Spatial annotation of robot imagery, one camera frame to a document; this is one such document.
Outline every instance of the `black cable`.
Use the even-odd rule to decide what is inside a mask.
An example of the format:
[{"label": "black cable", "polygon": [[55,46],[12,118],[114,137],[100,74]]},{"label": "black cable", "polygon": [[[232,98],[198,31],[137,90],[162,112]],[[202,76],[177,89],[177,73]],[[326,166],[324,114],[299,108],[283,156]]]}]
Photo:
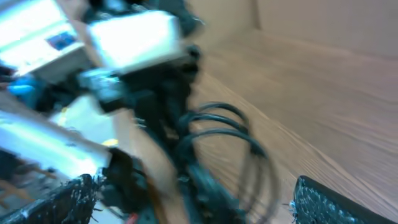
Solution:
[{"label": "black cable", "polygon": [[[227,118],[227,117],[224,117],[221,115],[203,113],[204,111],[213,110],[213,109],[224,109],[224,110],[228,110],[228,111],[238,115],[242,119],[243,125],[233,121],[230,118]],[[212,120],[212,121],[222,122],[224,124],[231,126],[234,129],[236,129],[236,131],[233,129],[216,128],[216,129],[207,129],[204,131],[200,131],[198,133],[190,134],[189,133],[189,124],[192,121],[198,121],[198,120]],[[246,213],[249,213],[252,210],[257,197],[261,193],[262,186],[264,185],[264,178],[262,178],[262,175],[264,174],[264,172],[268,171],[270,174],[270,179],[271,179],[271,199],[270,199],[270,204],[267,209],[267,213],[258,221],[258,224],[268,222],[271,215],[275,212],[275,210],[277,208],[277,199],[279,198],[279,182],[277,180],[274,165],[273,165],[272,161],[270,161],[270,159],[268,158],[265,150],[255,139],[253,139],[249,135],[249,122],[248,122],[246,115],[244,113],[242,113],[236,107],[229,105],[227,103],[213,102],[213,103],[208,103],[208,104],[202,105],[199,107],[199,109],[190,111],[189,113],[187,113],[186,115],[181,117],[180,122],[178,123],[177,127],[178,127],[179,134],[182,137],[182,140],[180,141],[178,146],[175,148],[175,150],[176,150],[175,152],[177,153],[177,155],[180,156],[181,159],[183,159],[188,164],[197,164],[196,157],[192,157],[192,155],[195,155],[194,154],[195,152],[193,152],[194,149],[192,147],[192,144],[193,144],[193,141],[196,140],[196,138],[214,135],[214,134],[226,134],[226,135],[241,138],[250,143],[250,145],[251,145],[250,155],[248,155],[248,157],[246,158],[246,161],[244,163],[244,169],[240,176],[241,181],[239,182],[238,200],[241,199],[241,196],[243,194],[243,191],[244,191],[243,185],[247,183],[247,181],[246,181],[246,179],[248,177],[248,175],[246,175],[247,171],[249,170],[250,165],[254,165],[257,167],[256,182],[254,183],[254,189],[253,189],[253,193],[251,195],[251,199],[250,199],[247,207],[244,209]],[[248,161],[248,159],[254,159],[255,163]],[[267,170],[264,170],[264,166],[263,166],[264,164],[262,162],[262,159],[265,159],[265,165],[267,165],[267,168],[268,168]],[[199,171],[200,169],[198,167],[195,170],[196,170],[196,173],[201,173],[203,175],[205,174],[203,172],[200,172]],[[210,175],[204,175],[201,179],[203,180],[206,177],[212,178]],[[218,188],[217,186],[214,186],[213,181],[210,181],[209,183],[207,183],[207,186],[211,190],[216,190]]]}]

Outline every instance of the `floor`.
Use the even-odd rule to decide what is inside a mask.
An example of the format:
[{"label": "floor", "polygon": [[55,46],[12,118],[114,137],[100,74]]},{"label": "floor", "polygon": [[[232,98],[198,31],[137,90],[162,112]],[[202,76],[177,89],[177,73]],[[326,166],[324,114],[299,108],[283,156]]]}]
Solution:
[{"label": "floor", "polygon": [[[300,175],[398,222],[398,60],[252,32],[206,55],[203,71],[191,104],[225,101],[243,110],[255,137],[277,165],[281,206],[272,223],[292,222],[282,203],[292,199]],[[186,223],[175,172],[137,128],[131,111],[100,115],[88,96],[74,107],[66,122],[61,117],[54,117],[54,122],[73,126],[96,142],[118,138],[122,149],[146,165],[161,198],[157,207],[162,205],[165,212],[161,223]],[[235,192],[246,145],[217,137],[202,140],[199,146],[203,163]],[[252,221],[264,211],[267,198],[265,188]],[[109,223],[106,216],[94,215],[100,223]]]}]

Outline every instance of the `red object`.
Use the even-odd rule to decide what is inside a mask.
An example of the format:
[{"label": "red object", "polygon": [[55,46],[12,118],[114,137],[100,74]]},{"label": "red object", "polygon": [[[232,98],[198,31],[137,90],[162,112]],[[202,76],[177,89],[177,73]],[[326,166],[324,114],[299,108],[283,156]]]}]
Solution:
[{"label": "red object", "polygon": [[138,220],[138,215],[136,213],[133,213],[130,215],[130,218],[129,220],[127,220],[126,224],[135,224],[137,220]]}]

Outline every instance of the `wall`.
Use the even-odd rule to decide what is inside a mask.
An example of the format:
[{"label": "wall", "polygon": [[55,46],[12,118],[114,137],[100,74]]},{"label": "wall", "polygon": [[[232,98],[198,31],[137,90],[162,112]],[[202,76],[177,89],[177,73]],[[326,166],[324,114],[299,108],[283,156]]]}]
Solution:
[{"label": "wall", "polygon": [[[56,0],[68,14],[75,19],[86,7],[82,0]],[[188,0],[195,14],[206,22],[206,27],[195,42],[204,49],[222,42],[233,34],[244,32],[254,27],[253,1],[251,0]],[[76,28],[84,30],[79,22],[74,22]]]},{"label": "wall", "polygon": [[398,56],[396,0],[257,0],[262,30],[383,56]]}]

